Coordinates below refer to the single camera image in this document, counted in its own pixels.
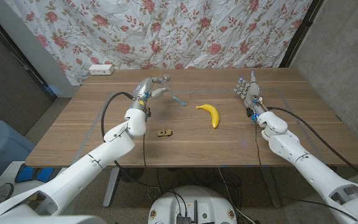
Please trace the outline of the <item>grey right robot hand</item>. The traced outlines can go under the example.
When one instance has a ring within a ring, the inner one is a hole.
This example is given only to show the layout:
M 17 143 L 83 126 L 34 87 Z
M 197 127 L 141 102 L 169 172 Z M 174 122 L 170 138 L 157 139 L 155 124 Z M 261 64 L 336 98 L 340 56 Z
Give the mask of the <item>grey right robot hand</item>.
M 240 78 L 233 91 L 244 101 L 248 108 L 254 108 L 260 103 L 260 88 L 256 83 L 254 71 L 250 73 L 249 82 L 244 78 Z

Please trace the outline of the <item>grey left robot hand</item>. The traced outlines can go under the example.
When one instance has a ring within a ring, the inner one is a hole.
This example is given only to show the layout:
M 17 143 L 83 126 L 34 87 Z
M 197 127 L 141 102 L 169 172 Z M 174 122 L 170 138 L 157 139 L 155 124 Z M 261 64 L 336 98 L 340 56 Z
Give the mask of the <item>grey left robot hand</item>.
M 133 97 L 144 101 L 147 101 L 149 98 L 159 98 L 171 90 L 170 80 L 171 77 L 168 74 L 165 74 L 163 77 L 146 78 L 136 86 L 133 91 Z M 156 83 L 160 84 L 161 87 L 152 90 L 153 85 Z

